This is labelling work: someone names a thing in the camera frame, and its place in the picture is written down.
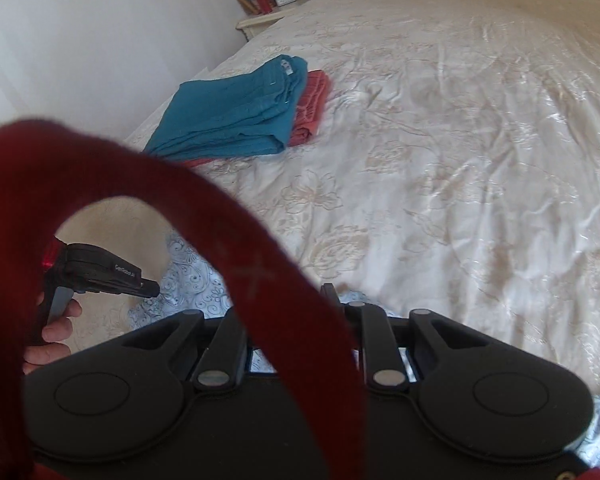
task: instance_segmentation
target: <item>nightstand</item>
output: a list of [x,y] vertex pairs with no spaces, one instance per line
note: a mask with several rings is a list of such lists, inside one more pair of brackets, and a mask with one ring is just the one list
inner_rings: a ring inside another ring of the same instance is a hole
[[238,22],[235,28],[242,31],[247,38],[247,41],[251,41],[258,34],[261,34],[267,30],[274,23],[280,21],[286,16],[292,15],[294,12],[296,12],[296,10],[298,10],[298,7],[302,6],[302,4],[305,4],[308,1],[309,0],[296,0],[292,4],[285,5],[280,10],[274,10],[269,14],[261,14],[259,16],[253,16],[252,18],[241,20]]

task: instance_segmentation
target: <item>white cross mark on strap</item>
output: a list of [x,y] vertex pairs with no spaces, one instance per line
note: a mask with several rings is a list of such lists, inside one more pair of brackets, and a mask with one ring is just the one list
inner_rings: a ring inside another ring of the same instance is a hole
[[257,253],[253,259],[253,265],[249,267],[234,267],[234,274],[237,276],[247,276],[251,278],[247,290],[247,300],[252,300],[258,293],[259,282],[262,280],[273,281],[276,274],[262,265],[262,254]]

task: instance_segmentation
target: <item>cream floral bedspread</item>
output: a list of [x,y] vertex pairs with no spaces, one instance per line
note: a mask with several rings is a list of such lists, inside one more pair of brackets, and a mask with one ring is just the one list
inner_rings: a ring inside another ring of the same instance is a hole
[[318,136],[199,171],[314,283],[441,312],[600,394],[600,0],[314,0],[210,77],[280,53],[333,79]]

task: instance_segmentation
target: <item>finger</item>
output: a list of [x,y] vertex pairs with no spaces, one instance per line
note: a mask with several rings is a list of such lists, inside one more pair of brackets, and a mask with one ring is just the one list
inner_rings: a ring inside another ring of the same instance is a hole
[[69,339],[74,331],[74,326],[67,317],[59,317],[42,329],[42,339],[47,343],[56,343]]
[[69,355],[71,355],[71,350],[67,345],[51,343],[44,346],[27,346],[24,351],[24,360],[32,365],[48,365]]
[[22,365],[22,371],[25,375],[29,375],[33,370],[37,370],[40,368],[38,365],[32,365],[31,363],[27,363],[26,361]]
[[69,304],[66,306],[64,314],[62,315],[65,317],[80,317],[81,314],[82,307],[80,306],[80,303],[75,300],[71,300],[69,301]]

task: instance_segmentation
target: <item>folded teal cloth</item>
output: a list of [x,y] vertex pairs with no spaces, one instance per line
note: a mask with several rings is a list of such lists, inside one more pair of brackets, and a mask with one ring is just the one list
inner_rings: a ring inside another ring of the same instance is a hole
[[183,83],[144,151],[174,161],[280,153],[307,72],[301,57],[278,56],[250,74]]

